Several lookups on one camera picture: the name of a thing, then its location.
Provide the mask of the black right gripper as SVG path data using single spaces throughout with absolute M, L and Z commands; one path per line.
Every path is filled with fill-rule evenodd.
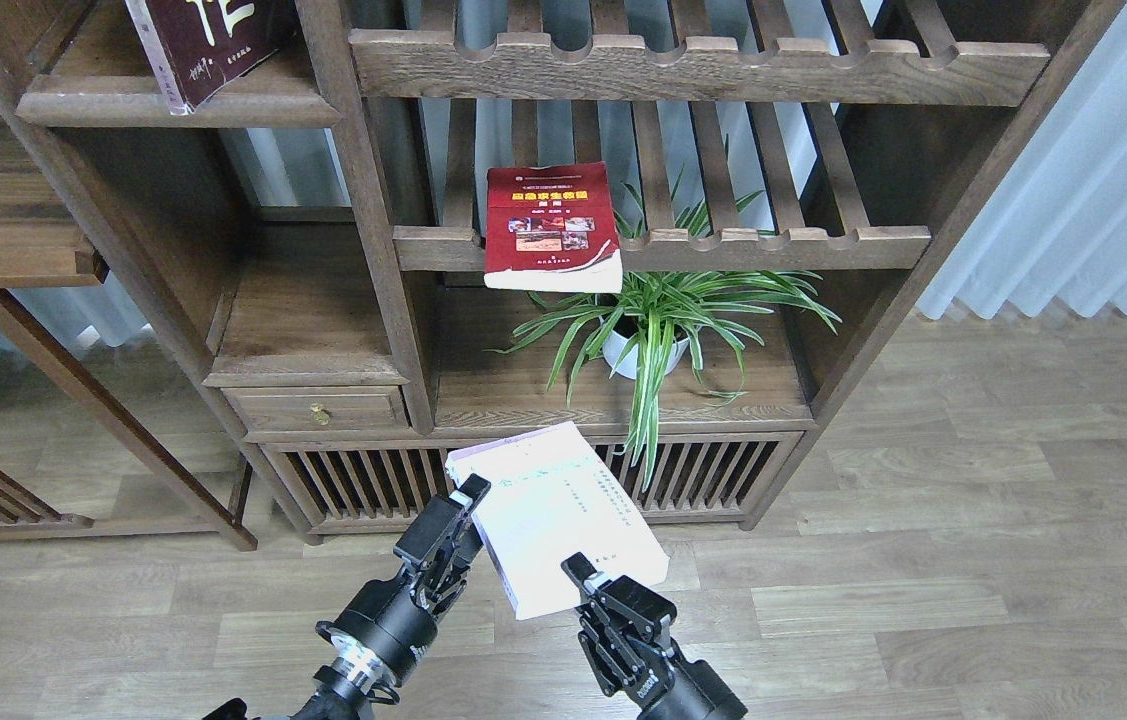
M 580 592 L 576 612 L 583 655 L 605 696 L 619 691 L 640 719 L 740 719 L 747 706 L 713 667 L 690 663 L 669 632 L 677 607 L 631 578 L 613 580 L 582 552 L 564 560 Z

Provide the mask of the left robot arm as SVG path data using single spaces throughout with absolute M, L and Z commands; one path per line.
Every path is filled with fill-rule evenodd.
M 447 497 L 431 498 L 394 543 L 398 574 L 365 583 L 338 617 L 317 623 L 336 659 L 313 676 L 316 692 L 298 719 L 371 719 L 375 705 L 397 705 L 398 688 L 429 651 L 483 546 L 472 514 L 489 489 L 472 475 Z

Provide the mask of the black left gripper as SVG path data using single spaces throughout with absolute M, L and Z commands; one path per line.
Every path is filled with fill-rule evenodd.
M 489 489 L 472 475 L 447 497 L 432 497 L 394 543 L 403 561 L 399 574 L 370 580 L 338 617 L 317 623 L 316 632 L 350 664 L 348 676 L 362 691 L 400 687 L 429 651 L 483 546 L 473 512 Z

